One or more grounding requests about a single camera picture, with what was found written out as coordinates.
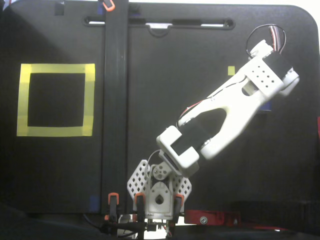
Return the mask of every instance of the screw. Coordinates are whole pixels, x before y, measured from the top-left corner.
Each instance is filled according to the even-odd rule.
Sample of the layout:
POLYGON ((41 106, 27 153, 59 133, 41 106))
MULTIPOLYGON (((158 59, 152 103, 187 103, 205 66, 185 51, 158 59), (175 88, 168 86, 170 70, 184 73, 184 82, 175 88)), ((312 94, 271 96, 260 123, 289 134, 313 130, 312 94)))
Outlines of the screw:
POLYGON ((205 216, 202 216, 202 217, 200 218, 200 223, 201 223, 201 224, 207 224, 207 222, 208 222, 208 218, 206 218, 205 216))

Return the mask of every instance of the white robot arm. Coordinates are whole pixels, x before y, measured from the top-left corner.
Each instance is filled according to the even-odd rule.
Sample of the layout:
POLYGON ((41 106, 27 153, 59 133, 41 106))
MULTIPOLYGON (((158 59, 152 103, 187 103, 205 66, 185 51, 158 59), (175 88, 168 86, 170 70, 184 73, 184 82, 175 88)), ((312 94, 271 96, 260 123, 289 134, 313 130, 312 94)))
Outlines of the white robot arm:
POLYGON ((149 223, 152 219, 175 221, 177 212, 184 212, 184 203, 192 190, 188 178, 198 171, 201 155, 212 160, 242 133, 262 105, 276 94, 288 95, 299 82, 298 74, 265 40, 250 55, 252 59, 232 78, 206 99, 187 108, 176 126, 169 126, 157 137, 163 162, 149 166, 149 161, 142 160, 134 171, 127 183, 133 210, 137 210, 137 196, 143 195, 149 223), (219 131, 212 136, 199 134, 193 120, 217 109, 225 112, 219 131), (175 205, 176 197, 181 198, 179 206, 175 205))

